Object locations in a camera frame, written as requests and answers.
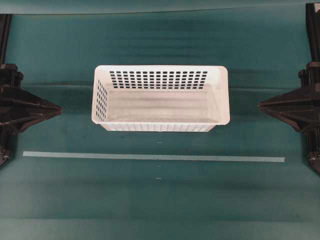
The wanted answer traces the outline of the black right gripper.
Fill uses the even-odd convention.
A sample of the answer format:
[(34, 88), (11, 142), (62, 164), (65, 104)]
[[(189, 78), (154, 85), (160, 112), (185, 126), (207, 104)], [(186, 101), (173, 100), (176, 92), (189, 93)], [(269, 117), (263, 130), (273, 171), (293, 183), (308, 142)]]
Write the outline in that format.
[(301, 83), (300, 88), (263, 100), (258, 104), (258, 107), (301, 107), (298, 120), (290, 119), (267, 109), (260, 110), (290, 125), (296, 132), (303, 133), (320, 126), (320, 62), (309, 62), (306, 69), (298, 72), (298, 77)]

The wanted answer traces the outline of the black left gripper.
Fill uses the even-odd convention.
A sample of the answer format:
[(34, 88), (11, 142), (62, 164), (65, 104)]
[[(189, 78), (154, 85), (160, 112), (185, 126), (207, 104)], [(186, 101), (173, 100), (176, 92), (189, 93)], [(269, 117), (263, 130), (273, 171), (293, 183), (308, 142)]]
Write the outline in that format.
[[(21, 89), (24, 79), (15, 64), (0, 65), (0, 126), (12, 127), (15, 133), (23, 133), (28, 128), (62, 114), (62, 107)], [(33, 115), (22, 120), (22, 104), (34, 108), (59, 111)]]

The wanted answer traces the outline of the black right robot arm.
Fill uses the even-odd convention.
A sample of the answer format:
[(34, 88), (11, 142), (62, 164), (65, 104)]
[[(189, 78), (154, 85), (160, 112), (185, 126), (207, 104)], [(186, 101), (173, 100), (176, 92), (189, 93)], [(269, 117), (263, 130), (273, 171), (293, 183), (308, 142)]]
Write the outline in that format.
[(265, 114), (303, 133), (308, 165), (320, 172), (320, 4), (305, 5), (311, 61), (298, 72), (301, 87), (260, 102)]

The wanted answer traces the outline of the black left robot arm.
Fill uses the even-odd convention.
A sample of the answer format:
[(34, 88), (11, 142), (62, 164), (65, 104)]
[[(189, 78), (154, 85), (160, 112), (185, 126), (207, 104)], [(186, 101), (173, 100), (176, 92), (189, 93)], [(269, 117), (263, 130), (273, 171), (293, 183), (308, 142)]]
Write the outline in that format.
[(62, 114), (62, 108), (21, 88), (15, 64), (5, 63), (12, 15), (0, 15), (0, 166), (12, 159), (16, 135)]

